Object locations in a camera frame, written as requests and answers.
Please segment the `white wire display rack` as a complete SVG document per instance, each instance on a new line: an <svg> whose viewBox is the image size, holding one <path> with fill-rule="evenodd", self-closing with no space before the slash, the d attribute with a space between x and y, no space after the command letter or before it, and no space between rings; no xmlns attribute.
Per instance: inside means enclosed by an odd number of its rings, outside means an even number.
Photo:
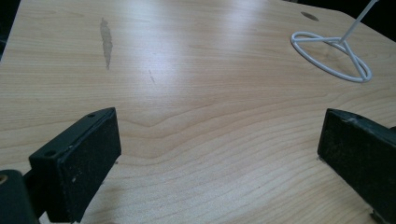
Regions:
<svg viewBox="0 0 396 224"><path fill-rule="evenodd" d="M369 66L353 52L353 50L347 43L347 39L351 36L352 32L361 23L361 20L366 16L366 14L378 1L379 0L370 0L368 5L361 12L358 18L351 24L351 26L348 28L348 30L345 32L343 36L324 37L310 32L296 32L291 35L290 43L301 56L303 56L306 60L308 60L310 63L312 63L314 66L318 67L319 69L335 77L339 77L343 80L347 80L350 82L356 82L356 83L368 82L372 79L373 73L369 68ZM310 43L310 42L312 43L322 42L345 53L345 55L352 61L359 76L353 77L352 75L338 72L330 68L329 66L325 65L324 63L320 63L314 57L310 56L300 46L301 43Z"/></svg>

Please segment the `dark round table grommet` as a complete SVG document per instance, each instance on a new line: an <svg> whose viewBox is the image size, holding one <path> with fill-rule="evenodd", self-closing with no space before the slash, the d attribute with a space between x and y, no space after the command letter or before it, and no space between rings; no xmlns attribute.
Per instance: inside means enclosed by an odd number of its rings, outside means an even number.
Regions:
<svg viewBox="0 0 396 224"><path fill-rule="evenodd" d="M312 21L319 21L319 19L315 15L310 14L308 12L301 11L301 14Z"/></svg>

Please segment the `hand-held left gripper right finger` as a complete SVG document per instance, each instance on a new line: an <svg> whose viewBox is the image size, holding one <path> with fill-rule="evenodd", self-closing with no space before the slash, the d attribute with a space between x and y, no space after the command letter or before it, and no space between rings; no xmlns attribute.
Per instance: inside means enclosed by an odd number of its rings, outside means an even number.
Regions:
<svg viewBox="0 0 396 224"><path fill-rule="evenodd" d="M396 126L329 108L318 155L372 207L380 224L396 224Z"/></svg>

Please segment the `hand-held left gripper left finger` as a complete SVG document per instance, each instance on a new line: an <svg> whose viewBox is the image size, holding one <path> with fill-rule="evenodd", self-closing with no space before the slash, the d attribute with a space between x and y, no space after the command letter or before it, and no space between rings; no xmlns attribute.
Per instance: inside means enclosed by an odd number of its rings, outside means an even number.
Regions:
<svg viewBox="0 0 396 224"><path fill-rule="evenodd" d="M35 214L80 222L120 154L114 107L78 120L29 157L25 180Z"/></svg>

